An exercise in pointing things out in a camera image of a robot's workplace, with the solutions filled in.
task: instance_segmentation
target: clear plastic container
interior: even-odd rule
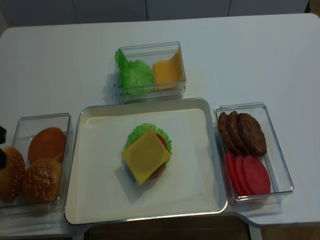
[[[62,172],[60,177],[59,192],[57,199],[52,202],[27,204],[20,192],[19,196],[12,203],[0,201],[0,213],[3,215],[16,214],[45,214],[59,210],[65,206],[69,177],[72,166],[72,141],[73,128],[71,116],[68,113],[23,117],[18,121],[12,147],[16,148],[23,156],[25,169],[30,166],[28,160],[28,149],[32,139],[46,128],[56,127],[66,135],[64,156],[62,161]]]
[[[223,143],[219,134],[217,122],[222,112],[230,114],[236,111],[238,114],[247,113],[254,117],[260,124],[265,136],[267,153],[259,157],[265,166],[271,183],[271,191],[269,194],[238,196],[232,187],[230,177],[226,168],[225,154],[228,149]],[[215,136],[219,149],[219,157],[223,166],[224,180],[226,181],[227,191],[229,195],[229,203],[234,206],[244,206],[247,204],[272,205],[278,204],[281,200],[294,191],[294,185],[291,180],[284,156],[281,152],[274,128],[272,126],[268,111],[263,103],[250,103],[239,105],[221,106],[214,110],[215,115]]]
[[[141,60],[151,67],[159,61],[166,61],[179,52],[181,54],[182,81],[174,83],[153,84],[149,86],[121,87],[121,78],[115,63],[115,92],[120,103],[153,102],[158,100],[181,99],[186,91],[186,75],[179,42],[158,43],[139,46],[120,47],[129,61]]]

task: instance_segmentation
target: white tray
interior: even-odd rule
[[[138,188],[128,182],[121,151],[135,126],[143,123],[155,124],[169,135],[172,157],[161,176]],[[172,188],[176,194],[169,198],[162,194],[173,193]],[[95,106],[80,114],[65,207],[70,224],[217,214],[226,206],[213,120],[205,100]]]

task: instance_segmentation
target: white table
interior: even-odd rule
[[[238,209],[254,226],[320,222],[320,20],[312,14],[18,27],[0,39],[0,125],[112,104],[114,54],[122,46],[180,41],[185,98],[212,108],[264,102],[294,193],[280,206]],[[70,235],[62,213],[0,218],[1,236]]]

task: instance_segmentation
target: floor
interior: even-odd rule
[[[233,216],[200,216],[97,225],[89,240],[250,240],[248,225]]]
[[[320,17],[320,0],[310,0],[310,12]],[[0,13],[0,37],[7,26]],[[320,225],[266,227],[263,240],[320,240]],[[47,240],[71,240],[46,238]],[[236,217],[184,217],[97,225],[84,235],[85,240],[250,240],[248,225]]]

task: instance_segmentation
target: black object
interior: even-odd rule
[[[311,9],[310,9],[310,2],[308,1],[308,4],[306,5],[306,8],[305,8],[304,13],[305,13],[305,14],[309,14],[310,12],[311,12]]]
[[[2,126],[0,126],[0,144],[4,144],[6,142],[7,130],[5,130]]]
[[[7,155],[0,149],[0,169],[4,169],[7,166]]]

